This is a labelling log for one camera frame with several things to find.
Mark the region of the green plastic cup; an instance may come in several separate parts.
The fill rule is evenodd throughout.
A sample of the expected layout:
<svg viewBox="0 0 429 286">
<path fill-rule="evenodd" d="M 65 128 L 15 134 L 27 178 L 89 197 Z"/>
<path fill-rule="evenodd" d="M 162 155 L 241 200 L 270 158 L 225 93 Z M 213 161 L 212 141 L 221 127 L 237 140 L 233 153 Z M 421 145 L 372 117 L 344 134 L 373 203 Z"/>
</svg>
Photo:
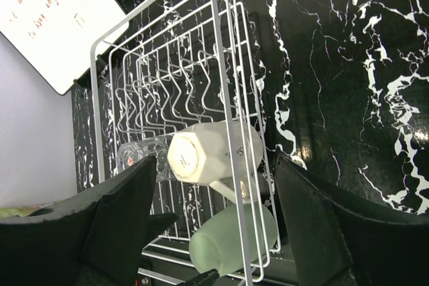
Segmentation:
<svg viewBox="0 0 429 286">
<path fill-rule="evenodd" d="M 256 261 L 273 248 L 277 240 L 277 223 L 269 209 L 257 211 L 253 224 L 252 207 L 244 205 L 249 257 Z M 191 237 L 190 260 L 199 273 L 215 269 L 220 276 L 234 273 L 244 267 L 237 208 L 232 205 L 207 220 Z"/>
</svg>

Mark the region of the white ceramic mug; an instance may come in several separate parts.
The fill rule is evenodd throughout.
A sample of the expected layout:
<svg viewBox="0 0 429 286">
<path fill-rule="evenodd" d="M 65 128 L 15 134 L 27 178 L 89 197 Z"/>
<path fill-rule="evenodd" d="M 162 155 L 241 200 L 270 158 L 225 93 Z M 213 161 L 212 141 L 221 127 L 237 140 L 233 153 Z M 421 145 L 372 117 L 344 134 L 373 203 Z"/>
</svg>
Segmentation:
<svg viewBox="0 0 429 286">
<path fill-rule="evenodd" d="M 236 168 L 244 204 L 257 200 L 253 176 L 264 157 L 257 130 L 233 121 Z M 233 181 L 226 122 L 197 123 L 175 133 L 168 149 L 168 163 L 181 182 L 209 186 L 233 203 L 237 202 Z"/>
</svg>

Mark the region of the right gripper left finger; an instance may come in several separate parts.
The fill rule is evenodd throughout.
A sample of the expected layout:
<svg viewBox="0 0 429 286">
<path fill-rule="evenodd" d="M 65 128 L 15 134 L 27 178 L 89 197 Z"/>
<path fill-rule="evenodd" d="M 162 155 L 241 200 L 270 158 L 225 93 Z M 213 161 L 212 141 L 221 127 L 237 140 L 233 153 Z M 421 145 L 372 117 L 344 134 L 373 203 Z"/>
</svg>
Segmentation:
<svg viewBox="0 0 429 286">
<path fill-rule="evenodd" d="M 2 285 L 132 285 L 143 248 L 177 217 L 153 215 L 156 158 L 60 201 L 1 220 Z"/>
</svg>

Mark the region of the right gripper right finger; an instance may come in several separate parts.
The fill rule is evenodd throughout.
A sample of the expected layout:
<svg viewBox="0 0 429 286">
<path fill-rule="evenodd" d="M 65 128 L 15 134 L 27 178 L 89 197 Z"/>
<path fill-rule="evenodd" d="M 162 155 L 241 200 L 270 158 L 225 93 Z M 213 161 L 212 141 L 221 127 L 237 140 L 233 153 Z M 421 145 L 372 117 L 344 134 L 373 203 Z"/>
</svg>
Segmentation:
<svg viewBox="0 0 429 286">
<path fill-rule="evenodd" d="M 428 217 L 382 206 L 278 157 L 300 285 L 427 285 Z"/>
</svg>

